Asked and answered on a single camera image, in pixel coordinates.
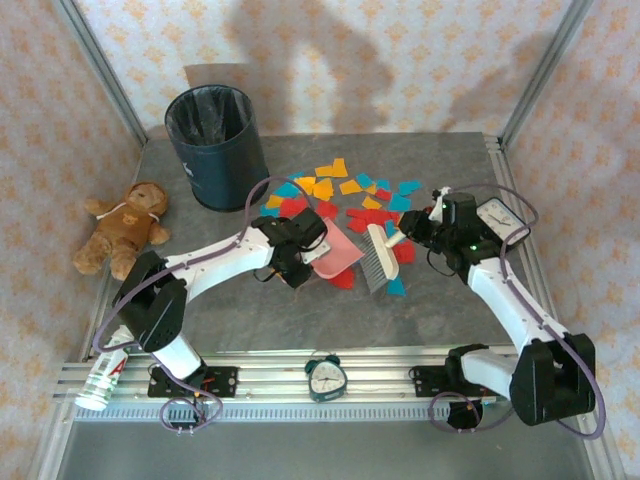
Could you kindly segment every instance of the analog clock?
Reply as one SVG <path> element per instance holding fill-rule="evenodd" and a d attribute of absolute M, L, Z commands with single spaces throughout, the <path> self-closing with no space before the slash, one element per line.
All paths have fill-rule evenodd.
<path fill-rule="evenodd" d="M 478 217 L 485 224 L 485 233 L 498 243 L 502 244 L 509 235 L 524 227 L 524 221 L 507 207 L 499 198 L 490 198 L 477 209 Z M 511 239 L 507 247 L 515 247 L 522 240 L 527 238 L 531 229 L 527 228 L 519 231 Z"/>
<path fill-rule="evenodd" d="M 309 395 L 314 402 L 328 402 L 344 395 L 347 374 L 340 367 L 340 359 L 329 355 L 324 360 L 310 360 L 305 366 L 309 375 Z"/>

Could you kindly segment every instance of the yellow paper scrap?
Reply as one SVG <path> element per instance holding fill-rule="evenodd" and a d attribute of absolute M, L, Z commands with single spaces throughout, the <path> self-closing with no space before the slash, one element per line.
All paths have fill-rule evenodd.
<path fill-rule="evenodd" d="M 362 202 L 362 206 L 364 208 L 370 209 L 370 210 L 378 210 L 380 207 L 382 207 L 381 204 L 379 204 L 378 202 L 376 202 L 373 198 L 371 198 L 369 195 L 367 195 L 367 198 L 364 199 L 364 202 Z"/>
<path fill-rule="evenodd" d="M 351 193 L 360 193 L 362 191 L 362 187 L 355 180 L 349 180 L 348 182 L 340 184 L 340 191 L 343 195 L 349 195 Z"/>
<path fill-rule="evenodd" d="M 344 158 L 335 158 L 333 160 L 333 176 L 336 178 L 348 177 L 347 167 L 344 164 Z"/>
<path fill-rule="evenodd" d="M 313 196 L 328 201 L 333 196 L 333 184 L 330 178 L 320 180 L 313 186 Z"/>
<path fill-rule="evenodd" d="M 295 182 L 307 192 L 307 195 L 311 195 L 313 193 L 313 186 L 316 183 L 316 177 L 299 177 L 295 179 Z"/>
<path fill-rule="evenodd" d="M 266 204 L 267 208 L 278 208 L 280 205 L 282 205 L 282 201 L 284 200 L 284 198 L 282 197 L 278 197 L 276 195 L 271 195 L 269 197 L 269 201 Z"/>
<path fill-rule="evenodd" d="M 316 168 L 317 177 L 333 177 L 333 165 Z"/>

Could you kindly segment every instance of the pink dustpan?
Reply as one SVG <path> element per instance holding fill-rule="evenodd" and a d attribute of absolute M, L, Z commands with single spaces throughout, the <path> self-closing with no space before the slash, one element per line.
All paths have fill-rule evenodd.
<path fill-rule="evenodd" d="M 325 240 L 331 250 L 326 255 L 311 262 L 311 266 L 319 277 L 328 280 L 340 275 L 360 260 L 364 254 L 342 233 L 342 230 L 331 219 L 323 218 L 322 220 L 327 225 L 327 238 Z"/>

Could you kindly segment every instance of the brush bristles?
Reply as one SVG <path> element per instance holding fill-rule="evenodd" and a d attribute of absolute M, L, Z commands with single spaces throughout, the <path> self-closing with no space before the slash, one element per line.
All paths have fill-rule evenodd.
<path fill-rule="evenodd" d="M 362 243 L 360 250 L 364 256 L 360 259 L 360 265 L 362 266 L 362 272 L 364 278 L 367 281 L 367 286 L 371 293 L 382 288 L 388 281 L 382 262 L 378 258 L 378 252 L 376 251 L 375 244 L 369 232 L 362 234 Z"/>

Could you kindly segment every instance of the plastic bottle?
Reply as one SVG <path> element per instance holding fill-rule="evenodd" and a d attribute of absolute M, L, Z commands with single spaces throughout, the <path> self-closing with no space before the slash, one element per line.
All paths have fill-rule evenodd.
<path fill-rule="evenodd" d="M 133 340 L 127 327 L 121 325 L 107 344 L 108 347 Z M 101 353 L 93 364 L 87 381 L 75 399 L 76 405 L 89 410 L 102 411 L 107 408 L 113 390 L 129 358 L 128 349 Z"/>

